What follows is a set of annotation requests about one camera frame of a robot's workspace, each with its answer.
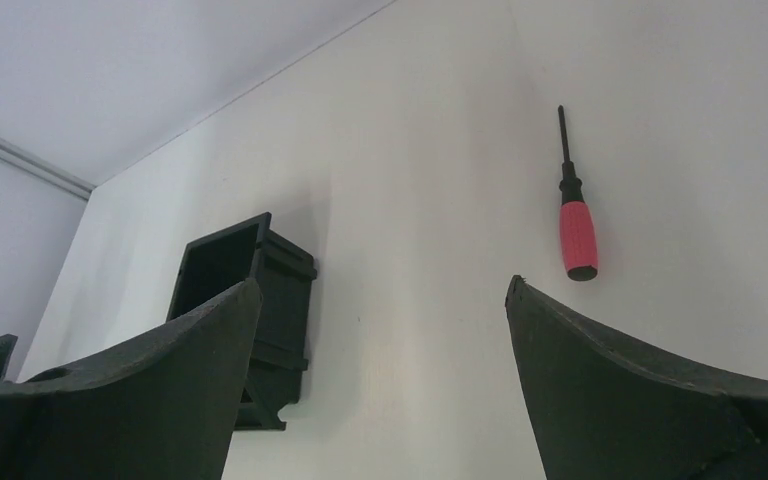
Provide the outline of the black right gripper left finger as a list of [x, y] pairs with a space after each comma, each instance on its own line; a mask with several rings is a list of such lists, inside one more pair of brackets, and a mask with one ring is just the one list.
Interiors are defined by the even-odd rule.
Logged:
[[254, 280], [22, 383], [0, 382], [0, 479], [218, 479], [263, 297]]

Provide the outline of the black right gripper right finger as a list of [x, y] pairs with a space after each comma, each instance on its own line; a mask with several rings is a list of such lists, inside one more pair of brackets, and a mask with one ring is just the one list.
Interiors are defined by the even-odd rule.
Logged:
[[505, 308], [550, 479], [768, 479], [768, 380], [670, 353], [523, 277]]

